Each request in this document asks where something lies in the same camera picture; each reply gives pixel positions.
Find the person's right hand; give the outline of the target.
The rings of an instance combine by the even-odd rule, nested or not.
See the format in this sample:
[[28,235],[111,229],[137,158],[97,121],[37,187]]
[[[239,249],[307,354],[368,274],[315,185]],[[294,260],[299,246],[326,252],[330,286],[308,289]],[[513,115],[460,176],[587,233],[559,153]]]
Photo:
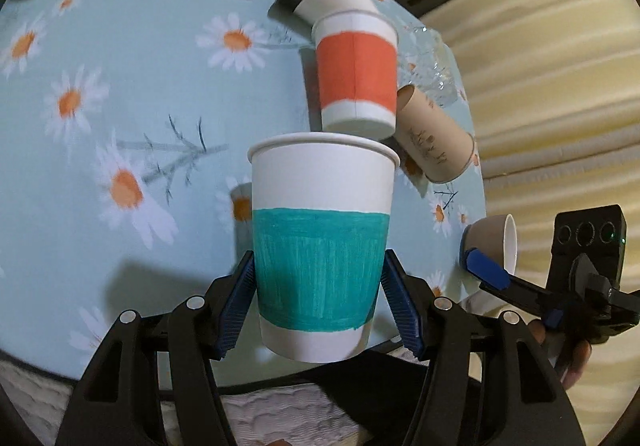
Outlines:
[[565,336],[557,333],[548,333],[546,327],[538,319],[533,319],[528,323],[529,331],[532,333],[536,341],[541,346],[548,348],[556,348],[560,341],[563,341],[563,351],[568,351],[570,361],[568,362],[564,372],[559,375],[563,388],[569,390],[582,377],[586,366],[589,362],[592,345],[588,341],[582,341],[578,344],[570,345],[566,342]]

